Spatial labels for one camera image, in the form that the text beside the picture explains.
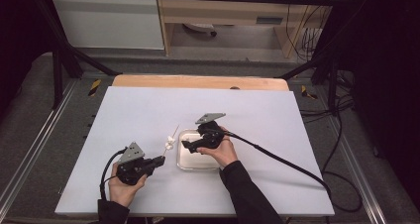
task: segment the small object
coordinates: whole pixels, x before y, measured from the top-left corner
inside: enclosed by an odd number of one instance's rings
[[[226,113],[206,113],[195,124],[204,124],[226,116]]]
[[[162,155],[163,157],[164,157],[164,154],[166,154],[166,151],[173,149],[173,144],[175,143],[175,139],[173,137],[175,136],[176,131],[178,131],[178,128],[179,128],[179,124],[176,127],[175,131],[173,132],[173,135],[172,136],[167,136],[167,141],[164,144],[165,150],[164,150],[163,155]]]

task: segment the electrical cord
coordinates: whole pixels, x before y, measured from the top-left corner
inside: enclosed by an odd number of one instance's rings
[[[117,175],[115,175],[115,176],[111,176],[111,177],[107,178],[106,180],[104,180],[104,179],[105,179],[105,175],[106,175],[106,171],[108,170],[108,167],[109,167],[109,165],[111,165],[111,163],[112,163],[112,161],[114,160],[114,158],[116,158],[118,155],[122,155],[122,154],[124,154],[124,153],[126,152],[126,150],[127,150],[127,147],[126,147],[126,148],[124,148],[124,149],[123,149],[123,150],[121,150],[121,151],[118,151],[116,154],[114,154],[114,155],[111,157],[111,159],[109,159],[108,163],[107,163],[107,164],[106,164],[106,166],[105,166],[104,171],[102,172],[101,183],[99,184],[99,191],[101,192],[101,198],[102,198],[102,200],[106,200],[105,182],[106,182],[106,181],[108,181],[109,179],[111,179],[111,178],[113,178],[113,177],[116,177],[116,176],[117,176]]]
[[[326,191],[328,193],[328,196],[331,198],[331,190],[330,190],[330,187],[327,185],[327,183],[325,183],[321,178],[319,178],[318,176],[316,176],[312,172],[310,172],[310,171],[308,171],[308,170],[306,170],[304,168],[301,168],[301,167],[299,167],[299,166],[297,166],[297,165],[295,165],[295,164],[293,164],[293,163],[291,163],[291,162],[289,162],[289,161],[287,161],[285,159],[282,159],[282,158],[276,156],[275,154],[267,151],[266,149],[260,147],[259,145],[254,144],[254,143],[252,143],[252,142],[250,142],[250,141],[248,141],[248,140],[246,140],[246,139],[244,139],[244,138],[242,138],[242,137],[240,137],[240,136],[238,136],[238,135],[236,135],[236,134],[234,134],[232,132],[224,131],[224,134],[226,136],[233,137],[233,138],[236,138],[236,139],[238,139],[240,141],[243,141],[243,142],[251,145],[255,149],[257,149],[258,151],[262,152],[263,154],[265,154],[265,155],[267,155],[267,156],[269,156],[269,157],[277,160],[278,162],[281,162],[281,163],[283,163],[283,164],[285,164],[285,165],[287,165],[287,166],[289,166],[291,168],[294,168],[294,169],[296,169],[298,171],[301,171],[301,172],[305,173],[306,175],[312,177],[313,179],[317,180],[321,185],[324,186],[324,188],[326,189]]]
[[[342,97],[340,97],[339,98],[339,100],[338,100],[338,102],[337,102],[337,107],[340,107],[340,105],[342,104],[342,99],[344,99],[344,98],[346,98],[346,97],[349,97],[350,96],[350,94],[347,94],[347,95],[345,95],[345,96],[342,96]],[[355,207],[355,208],[344,208],[344,207],[342,207],[342,206],[340,206],[340,205],[338,205],[337,203],[335,203],[333,200],[332,200],[332,203],[333,203],[333,205],[336,207],[336,208],[338,208],[338,209],[340,209],[340,210],[342,210],[342,211],[346,211],[346,212],[357,212],[357,211],[359,211],[361,208],[362,208],[362,206],[363,206],[363,199],[362,199],[362,196],[361,196],[361,193],[360,193],[360,191],[359,191],[359,189],[350,181],[350,180],[348,180],[347,178],[345,178],[345,177],[343,177],[343,176],[341,176],[341,175],[339,175],[339,174],[337,174],[337,173],[335,173],[335,172],[331,172],[331,171],[326,171],[326,169],[327,169],[327,166],[328,166],[328,164],[330,163],[330,161],[331,161],[331,158],[334,156],[334,154],[336,153],[336,151],[337,151],[337,148],[339,147],[339,144],[340,144],[340,140],[341,140],[341,137],[342,137],[342,134],[343,134],[343,122],[342,122],[342,119],[341,119],[341,115],[340,115],[340,111],[341,111],[341,109],[337,109],[337,119],[338,119],[338,121],[339,121],[339,134],[338,134],[338,138],[337,138],[337,141],[336,141],[336,143],[335,143],[335,145],[334,145],[334,147],[333,147],[333,150],[331,151],[331,153],[330,153],[330,155],[329,155],[329,157],[328,157],[328,159],[327,159],[327,161],[325,161],[325,163],[324,163],[324,165],[323,165],[323,167],[322,167],[322,169],[321,169],[321,174],[324,176],[325,174],[328,174],[328,175],[333,175],[333,176],[335,176],[335,177],[338,177],[338,178],[340,178],[340,179],[342,179],[342,180],[344,180],[345,182],[347,182],[349,185],[351,185],[352,186],[352,188],[356,191],[356,193],[357,193],[357,196],[358,196],[358,200],[359,200],[359,203],[358,203],[358,206],[357,207]]]

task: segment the black stand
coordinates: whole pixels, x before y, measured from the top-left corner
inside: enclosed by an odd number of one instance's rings
[[[54,103],[52,108],[55,109],[59,102],[62,100],[62,69],[63,65],[68,75],[73,78],[79,78],[83,74],[83,70],[80,67],[78,58],[84,60],[93,67],[108,75],[118,75],[121,72],[116,72],[93,58],[85,55],[78,49],[74,48],[67,40],[64,30],[58,24],[57,20],[53,16],[54,12],[51,6],[46,0],[33,0],[38,14],[41,14],[45,23],[48,25],[48,30],[52,35],[52,60],[53,60],[53,77],[54,77]]]
[[[270,3],[270,4],[289,4],[289,5],[320,5],[320,6],[346,6],[352,3],[351,0],[210,0],[227,2],[251,2],[251,3]],[[52,15],[52,7],[46,3],[46,0],[34,0],[36,8],[48,25],[50,34],[52,34],[53,61],[54,61],[54,107],[62,99],[62,79],[60,67],[63,65],[70,77],[80,77],[83,73],[76,58],[80,58],[95,68],[105,72],[108,75],[118,75],[120,72],[113,71],[103,64],[95,61],[91,57],[74,48],[68,41],[60,26],[59,19]]]
[[[357,36],[358,25],[355,23],[355,18],[366,1],[352,0],[353,3],[348,4],[347,7],[333,8],[312,59],[276,78],[287,80],[308,68],[316,67],[311,78],[312,83],[320,84],[329,75],[328,108],[336,111],[337,71],[340,56],[347,48],[347,44]]]

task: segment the metal frame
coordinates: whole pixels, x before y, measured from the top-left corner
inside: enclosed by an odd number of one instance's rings
[[[78,80],[74,79],[67,85],[61,103],[58,104],[57,108],[50,113],[49,118],[47,119],[37,138],[32,143],[15,174],[11,177],[6,188],[3,190],[0,196],[0,223],[2,223],[3,219],[6,217],[6,214],[12,206],[16,196],[18,195],[19,190],[23,186],[32,167],[37,161],[37,158],[43,150],[43,147],[46,144],[48,138],[50,137],[55,124],[57,123],[59,117],[64,111],[65,106],[70,100],[73,89],[77,83]]]
[[[325,92],[325,89],[322,86],[315,86],[317,91],[318,97],[320,98],[323,106],[325,109],[328,109],[328,98]],[[339,134],[339,121],[337,117],[330,116],[329,117],[330,124],[334,130],[335,135],[338,137]],[[347,168],[349,169],[350,175],[352,176],[352,180],[355,182],[355,185],[359,188],[361,192],[365,210],[367,212],[367,216],[370,219],[372,224],[386,224],[385,216],[380,209],[380,206],[374,196],[373,191],[368,184],[368,179],[366,178],[359,162],[351,149],[351,145],[349,144],[346,135],[342,134],[341,142],[340,142],[340,151],[343,154],[343,158],[346,162]]]

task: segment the clear plastic tray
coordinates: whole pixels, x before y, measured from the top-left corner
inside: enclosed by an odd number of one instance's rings
[[[185,171],[218,169],[219,164],[212,157],[199,153],[191,154],[189,150],[185,149],[182,145],[182,141],[194,142],[199,139],[201,139],[201,137],[196,130],[184,130],[179,133],[176,164]]]

